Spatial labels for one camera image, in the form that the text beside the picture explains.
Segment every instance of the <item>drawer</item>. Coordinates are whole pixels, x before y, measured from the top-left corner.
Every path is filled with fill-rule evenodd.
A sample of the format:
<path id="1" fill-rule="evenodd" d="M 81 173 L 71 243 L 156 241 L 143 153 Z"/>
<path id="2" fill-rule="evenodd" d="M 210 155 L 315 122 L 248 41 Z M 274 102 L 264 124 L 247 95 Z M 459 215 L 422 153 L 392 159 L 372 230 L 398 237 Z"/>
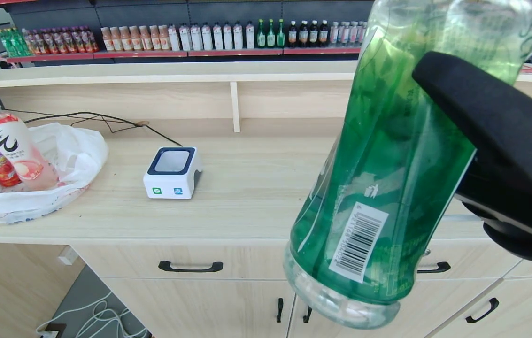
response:
<path id="1" fill-rule="evenodd" d="M 102 278 L 283 280 L 285 245 L 286 242 L 281 241 L 279 245 L 271 246 L 73 246 L 73 248 Z"/>
<path id="2" fill-rule="evenodd" d="M 418 280 L 500 278 L 520 261 L 490 239 L 433 239 L 427 248 L 429 254 L 418 264 Z"/>

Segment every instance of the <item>white plastic bag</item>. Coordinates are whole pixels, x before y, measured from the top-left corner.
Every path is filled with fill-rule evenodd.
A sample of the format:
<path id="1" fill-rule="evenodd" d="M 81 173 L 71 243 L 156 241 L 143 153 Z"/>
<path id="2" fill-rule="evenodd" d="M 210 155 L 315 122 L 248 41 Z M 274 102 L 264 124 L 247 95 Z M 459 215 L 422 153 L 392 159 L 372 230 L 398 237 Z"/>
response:
<path id="1" fill-rule="evenodd" d="M 29 221 L 55 212 L 87 190 L 107 160 L 100 133 L 59 123 L 30 128 L 40 152 L 55 165 L 60 184 L 52 190 L 23 191 L 0 186 L 0 223 Z"/>

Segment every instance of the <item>black drawer handle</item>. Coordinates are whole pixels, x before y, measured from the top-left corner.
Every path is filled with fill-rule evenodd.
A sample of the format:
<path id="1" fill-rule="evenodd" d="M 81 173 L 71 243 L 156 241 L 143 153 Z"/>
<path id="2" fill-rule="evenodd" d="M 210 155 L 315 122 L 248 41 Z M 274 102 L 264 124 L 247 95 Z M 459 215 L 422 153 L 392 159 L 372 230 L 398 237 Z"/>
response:
<path id="1" fill-rule="evenodd" d="M 212 266 L 207 269 L 176 269 L 172 268 L 171 261 L 161 261 L 158 265 L 159 269 L 167 272 L 218 272 L 224 267 L 224 263 L 221 261 L 215 261 Z"/>
<path id="2" fill-rule="evenodd" d="M 418 270 L 416 271 L 417 274 L 440 274 L 442 272 L 449 271 L 452 267 L 450 266 L 450 263 L 447 263 L 446 261 L 440 261 L 437 263 L 437 269 L 434 270 Z"/>
<path id="3" fill-rule="evenodd" d="M 497 300 L 497 298 L 493 297 L 489 300 L 491 303 L 491 308 L 489 311 L 485 312 L 484 315 L 480 316 L 478 319 L 474 319 L 472 316 L 466 317 L 466 323 L 472 324 L 480 321 L 481 319 L 487 317 L 487 315 L 491 312 L 493 312 L 498 306 L 500 306 L 500 301 Z"/>
<path id="4" fill-rule="evenodd" d="M 304 323 L 309 323 L 309 317 L 311 316 L 311 308 L 307 307 L 307 316 L 304 316 Z"/>
<path id="5" fill-rule="evenodd" d="M 280 317 L 283 314 L 283 298 L 278 298 L 278 315 L 276 315 L 276 322 L 280 323 Z"/>

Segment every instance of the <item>green drink bottle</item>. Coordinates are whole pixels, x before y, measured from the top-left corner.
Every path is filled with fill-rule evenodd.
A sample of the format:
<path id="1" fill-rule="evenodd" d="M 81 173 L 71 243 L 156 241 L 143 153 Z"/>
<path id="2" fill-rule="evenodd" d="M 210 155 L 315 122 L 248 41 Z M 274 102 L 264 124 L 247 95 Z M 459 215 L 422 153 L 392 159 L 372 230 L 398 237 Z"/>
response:
<path id="1" fill-rule="evenodd" d="M 368 23 L 341 135 L 284 262 L 308 306 L 356 329 L 395 318 L 475 152 L 414 67 L 437 51 L 513 84 L 532 53 L 532 0 L 377 0 Z"/>

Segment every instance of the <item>counter top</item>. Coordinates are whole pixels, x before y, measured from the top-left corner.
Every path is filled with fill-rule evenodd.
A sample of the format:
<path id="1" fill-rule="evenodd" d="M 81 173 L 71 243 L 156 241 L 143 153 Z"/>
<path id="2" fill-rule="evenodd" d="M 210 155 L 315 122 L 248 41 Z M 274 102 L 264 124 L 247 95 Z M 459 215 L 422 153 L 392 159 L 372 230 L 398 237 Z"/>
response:
<path id="1" fill-rule="evenodd" d="M 265 122 L 257 123 L 254 128 L 244 127 L 242 135 L 227 131 L 176 138 L 185 146 L 197 147 L 204 165 L 191 200 L 152 200 L 144 191 L 143 174 L 156 150 L 169 146 L 168 141 L 141 130 L 106 135 L 109 158 L 90 188 L 56 213 L 25 223 L 0 224 L 0 242 L 287 240 L 334 137 L 266 135 Z M 455 201 L 446 214 L 468 212 Z M 481 222 L 451 220 L 446 218 L 440 225 L 436 238 L 486 237 Z"/>
<path id="2" fill-rule="evenodd" d="M 357 61 L 85 64 L 0 70 L 0 88 L 32 85 L 352 80 Z M 532 65 L 517 81 L 532 82 Z"/>

